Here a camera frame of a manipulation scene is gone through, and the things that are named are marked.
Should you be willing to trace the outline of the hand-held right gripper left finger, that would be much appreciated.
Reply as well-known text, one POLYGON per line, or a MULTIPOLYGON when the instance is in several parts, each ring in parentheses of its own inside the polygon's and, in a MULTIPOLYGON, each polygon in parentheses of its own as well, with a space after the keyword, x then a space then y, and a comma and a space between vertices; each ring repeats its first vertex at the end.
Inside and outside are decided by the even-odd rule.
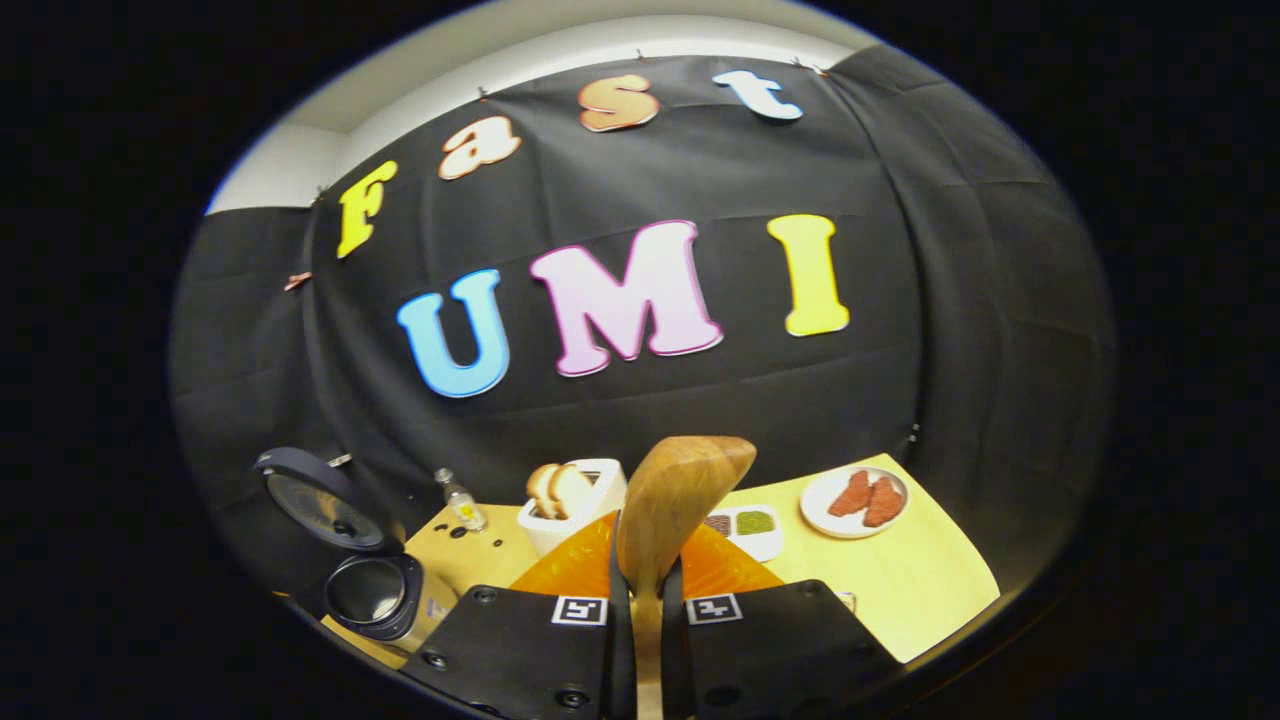
POLYGON ((603 596, 472 585, 399 674, 471 720, 639 720, 631 598, 605 515, 603 596))

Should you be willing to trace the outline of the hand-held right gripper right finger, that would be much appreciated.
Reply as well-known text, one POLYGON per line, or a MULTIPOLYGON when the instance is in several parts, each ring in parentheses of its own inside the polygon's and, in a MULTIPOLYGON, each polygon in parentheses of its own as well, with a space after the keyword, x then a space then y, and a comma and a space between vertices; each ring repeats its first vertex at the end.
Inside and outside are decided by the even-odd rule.
POLYGON ((785 583, 700 525, 662 598, 663 720, 854 720, 904 665, 822 580, 785 583))

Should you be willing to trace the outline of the dark grey rice cooker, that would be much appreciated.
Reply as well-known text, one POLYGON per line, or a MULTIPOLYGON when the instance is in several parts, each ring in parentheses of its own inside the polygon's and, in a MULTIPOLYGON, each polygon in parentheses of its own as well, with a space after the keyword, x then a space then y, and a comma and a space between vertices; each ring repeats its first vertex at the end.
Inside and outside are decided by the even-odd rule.
POLYGON ((408 656, 460 602, 457 591, 407 551, 403 523, 338 461, 276 447, 259 455, 253 471, 294 524, 344 555, 323 584, 337 625, 408 656))

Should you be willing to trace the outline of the wooden spoon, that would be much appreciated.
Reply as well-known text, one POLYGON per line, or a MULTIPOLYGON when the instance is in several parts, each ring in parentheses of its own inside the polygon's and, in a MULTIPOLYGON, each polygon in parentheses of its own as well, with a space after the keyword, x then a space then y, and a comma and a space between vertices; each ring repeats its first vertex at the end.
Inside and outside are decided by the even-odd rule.
POLYGON ((733 436, 673 436, 631 475, 614 525, 614 556, 631 600, 636 720, 666 720, 660 592, 681 548, 739 484, 756 447, 733 436))

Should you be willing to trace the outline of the white divided bean dish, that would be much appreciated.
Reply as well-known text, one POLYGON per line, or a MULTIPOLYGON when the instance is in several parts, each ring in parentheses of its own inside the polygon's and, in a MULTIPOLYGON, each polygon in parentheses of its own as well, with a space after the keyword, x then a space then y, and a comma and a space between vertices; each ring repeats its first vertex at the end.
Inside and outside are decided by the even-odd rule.
POLYGON ((769 505, 717 509, 703 523, 758 562, 772 561, 785 547, 780 518, 769 505))

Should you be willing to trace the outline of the round white plate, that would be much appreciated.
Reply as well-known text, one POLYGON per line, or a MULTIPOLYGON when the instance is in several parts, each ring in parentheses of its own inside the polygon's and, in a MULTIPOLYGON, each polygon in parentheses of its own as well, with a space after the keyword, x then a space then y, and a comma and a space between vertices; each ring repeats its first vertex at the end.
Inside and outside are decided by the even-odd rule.
POLYGON ((840 539, 863 539, 888 530, 906 516, 910 503, 911 492, 900 473, 865 462, 856 462, 815 474, 805 483, 800 496, 800 510, 805 521, 819 533, 840 539), (829 503, 846 486, 847 478, 854 471, 863 469, 870 473, 870 484, 881 477, 891 478, 906 500, 902 511, 892 521, 879 528, 864 527, 863 518, 865 510, 846 518, 833 518, 827 512, 829 503))

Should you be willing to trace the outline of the small glass bottle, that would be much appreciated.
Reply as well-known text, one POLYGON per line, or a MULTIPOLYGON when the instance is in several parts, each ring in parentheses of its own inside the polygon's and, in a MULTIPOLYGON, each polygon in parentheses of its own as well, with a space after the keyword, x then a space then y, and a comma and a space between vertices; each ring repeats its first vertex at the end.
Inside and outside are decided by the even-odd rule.
POLYGON ((461 527, 472 533, 484 532, 488 528, 488 519, 454 473, 449 468, 439 468, 433 477, 442 488, 445 506, 454 514, 461 527))

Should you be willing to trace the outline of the toast bread slice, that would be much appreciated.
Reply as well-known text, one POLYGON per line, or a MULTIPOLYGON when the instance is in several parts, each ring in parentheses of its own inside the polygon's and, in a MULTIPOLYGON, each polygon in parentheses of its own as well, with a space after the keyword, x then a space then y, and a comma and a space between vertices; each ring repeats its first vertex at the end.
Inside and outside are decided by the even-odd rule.
POLYGON ((526 483, 526 492, 532 501, 532 515, 549 520, 562 519, 558 501, 550 493, 552 482, 559 469, 559 464, 552 462, 536 468, 530 474, 526 483))
POLYGON ((580 514, 582 503, 593 491, 593 480, 572 464, 559 465, 550 477, 547 496, 553 518, 570 520, 580 514))

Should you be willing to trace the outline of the red meat slice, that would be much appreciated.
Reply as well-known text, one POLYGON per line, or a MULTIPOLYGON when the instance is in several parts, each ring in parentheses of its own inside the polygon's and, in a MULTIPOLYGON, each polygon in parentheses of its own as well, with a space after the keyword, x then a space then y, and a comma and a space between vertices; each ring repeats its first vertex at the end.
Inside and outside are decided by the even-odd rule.
POLYGON ((870 502, 870 473, 865 469, 854 471, 844 489, 829 503, 827 512, 833 518, 846 518, 864 511, 870 502))
POLYGON ((879 528, 892 521, 905 507, 905 496, 888 477, 881 477, 870 486, 863 524, 879 528))

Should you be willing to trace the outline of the white toaster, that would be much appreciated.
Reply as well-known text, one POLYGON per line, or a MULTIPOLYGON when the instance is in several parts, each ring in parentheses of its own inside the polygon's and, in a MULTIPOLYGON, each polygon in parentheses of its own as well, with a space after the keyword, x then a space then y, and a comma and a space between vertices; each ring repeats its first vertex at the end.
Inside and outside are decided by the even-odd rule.
POLYGON ((532 501, 529 498, 518 511, 518 524, 532 543, 538 557, 547 556, 582 528, 599 518, 620 510, 625 501, 627 479, 618 461, 608 457, 579 459, 572 464, 593 480, 593 489, 580 509, 580 514, 570 520, 549 520, 531 514, 532 501))

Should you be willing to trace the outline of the black backdrop cloth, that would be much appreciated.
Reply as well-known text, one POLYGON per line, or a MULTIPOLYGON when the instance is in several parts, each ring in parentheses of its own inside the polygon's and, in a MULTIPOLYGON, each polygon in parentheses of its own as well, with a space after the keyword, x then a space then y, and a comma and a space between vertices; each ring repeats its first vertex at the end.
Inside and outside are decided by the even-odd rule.
POLYGON ((308 206, 207 215, 169 380, 205 501, 284 591, 333 557, 250 475, 269 448, 352 454, 419 528, 438 468, 522 503, 547 462, 740 436, 749 487, 891 454, 1018 592, 1080 520, 1116 355, 1052 173, 878 46, 824 76, 713 56, 543 76, 308 206))

